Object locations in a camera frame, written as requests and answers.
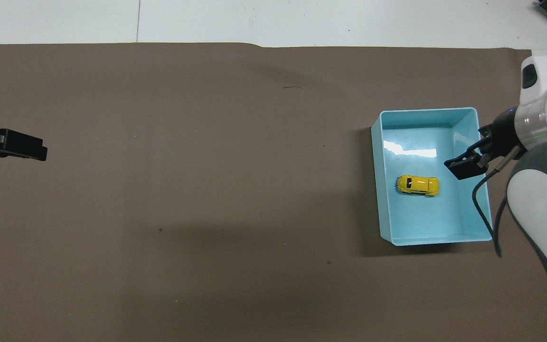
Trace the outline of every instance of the toy car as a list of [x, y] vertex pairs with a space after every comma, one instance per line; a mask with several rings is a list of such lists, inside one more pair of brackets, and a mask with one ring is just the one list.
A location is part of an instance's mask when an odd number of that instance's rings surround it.
[[406, 193], [420, 193], [427, 196], [438, 195], [439, 185], [436, 177], [402, 175], [396, 183], [398, 190]]

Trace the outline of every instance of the table surface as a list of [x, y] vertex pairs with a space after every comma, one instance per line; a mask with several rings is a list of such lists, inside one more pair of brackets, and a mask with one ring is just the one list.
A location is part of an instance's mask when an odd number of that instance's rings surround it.
[[0, 126], [49, 148], [0, 158], [0, 341], [547, 341], [508, 213], [502, 259], [378, 236], [369, 132], [393, 109], [490, 122], [528, 55], [0, 45]]

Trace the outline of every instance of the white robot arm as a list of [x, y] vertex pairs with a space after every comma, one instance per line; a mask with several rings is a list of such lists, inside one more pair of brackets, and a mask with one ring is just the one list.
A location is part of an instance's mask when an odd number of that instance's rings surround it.
[[[505, 157], [501, 166], [489, 173], [484, 182], [511, 159], [519, 160], [508, 181], [503, 204], [507, 202], [514, 220], [547, 271], [547, 57], [529, 57], [523, 61], [521, 70], [519, 106], [501, 113], [493, 123], [482, 127], [482, 140], [445, 165], [458, 179], [464, 179], [485, 173], [490, 160]], [[497, 243], [500, 214], [493, 228], [484, 215], [481, 216], [501, 256]]]

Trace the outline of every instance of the brown tabletop covering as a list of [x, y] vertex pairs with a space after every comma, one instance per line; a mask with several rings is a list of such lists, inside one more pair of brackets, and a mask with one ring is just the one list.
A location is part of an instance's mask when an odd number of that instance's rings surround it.
[[0, 46], [0, 128], [49, 149], [0, 158], [0, 341], [547, 341], [547, 275], [508, 213], [502, 259], [378, 236], [369, 132], [382, 110], [489, 123], [527, 56]]

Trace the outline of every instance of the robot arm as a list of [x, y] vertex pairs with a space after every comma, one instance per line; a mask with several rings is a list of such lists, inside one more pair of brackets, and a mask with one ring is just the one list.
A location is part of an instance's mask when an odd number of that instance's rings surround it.
[[[506, 189], [508, 207], [547, 272], [547, 57], [529, 57], [521, 69], [519, 106], [482, 127], [479, 142], [444, 164], [462, 180], [485, 173], [499, 156], [519, 160]], [[496, 247], [497, 229], [491, 229]]]
[[43, 140], [6, 128], [0, 128], [0, 157], [15, 156], [44, 162], [47, 147]]

